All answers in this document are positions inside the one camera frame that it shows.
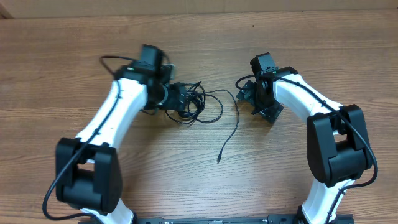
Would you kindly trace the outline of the black USB cable gray plug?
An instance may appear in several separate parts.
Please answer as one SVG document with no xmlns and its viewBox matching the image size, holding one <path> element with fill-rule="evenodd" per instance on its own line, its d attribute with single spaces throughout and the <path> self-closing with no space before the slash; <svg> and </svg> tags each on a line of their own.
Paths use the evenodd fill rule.
<svg viewBox="0 0 398 224">
<path fill-rule="evenodd" d="M 186 86 L 187 86 L 187 92 L 190 90 L 196 90 L 199 92 L 206 91 L 205 88 L 202 86 L 201 81 L 196 82 L 196 83 L 188 83 L 188 84 L 186 84 Z M 239 108 L 238 108 L 238 103 L 237 103 L 236 98 L 233 96 L 233 94 L 229 90 L 217 89 L 217 90 L 210 90 L 210 91 L 206 91 L 206 92 L 210 92 L 212 95 L 216 96 L 218 99 L 220 97 L 220 94 L 226 94 L 228 96 L 228 98 L 231 100 L 231 104 L 232 104 L 231 107 L 233 110 L 233 112 L 232 112 L 233 117 L 229 119 L 229 123 L 225 124 L 223 115 L 220 120 L 215 122 L 218 125 L 218 127 L 214 130 L 214 132 L 215 132 L 215 134 L 221 134 L 221 137 L 218 137 L 218 139 L 223 138 L 223 140 L 224 140 L 223 143 L 220 144 L 220 151 L 219 151 L 219 153 L 217 155 L 217 159 L 216 159 L 216 163 L 219 164 L 222 160 L 223 151 L 224 151 L 225 147 L 227 146 L 227 143 L 234 136 L 234 134 L 236 133 L 236 131 L 238 129 Z M 207 97 L 206 98 L 206 106 L 207 106 L 208 101 L 214 101 L 216 104 L 218 104 L 218 102 L 216 100 L 214 100 L 213 98 Z"/>
</svg>

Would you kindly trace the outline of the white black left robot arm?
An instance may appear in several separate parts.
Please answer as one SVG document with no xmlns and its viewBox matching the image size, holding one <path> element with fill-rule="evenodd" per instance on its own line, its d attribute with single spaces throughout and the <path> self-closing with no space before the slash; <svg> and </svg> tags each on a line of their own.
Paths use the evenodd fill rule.
<svg viewBox="0 0 398 224">
<path fill-rule="evenodd" d="M 111 71 L 108 97 L 74 138 L 61 138 L 55 150 L 56 178 L 49 188 L 57 200 L 93 223 L 134 223 L 135 214 L 121 199 L 123 180 L 119 147 L 141 110 L 183 110 L 182 84 L 171 84 L 175 67 L 165 52 L 143 45 L 139 59 Z"/>
</svg>

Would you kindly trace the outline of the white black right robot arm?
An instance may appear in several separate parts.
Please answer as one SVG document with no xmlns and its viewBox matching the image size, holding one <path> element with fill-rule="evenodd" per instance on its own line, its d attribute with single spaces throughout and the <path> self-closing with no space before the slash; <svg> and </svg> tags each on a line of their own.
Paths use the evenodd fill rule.
<svg viewBox="0 0 398 224">
<path fill-rule="evenodd" d="M 378 175 L 363 111 L 329 100 L 294 68 L 279 68 L 269 52 L 255 56 L 250 66 L 255 80 L 239 87 L 238 99 L 270 123 L 288 107 L 306 124 L 307 162 L 314 176 L 297 213 L 269 215 L 266 222 L 353 223 L 352 215 L 337 215 L 340 202 L 349 189 L 371 185 Z"/>
</svg>

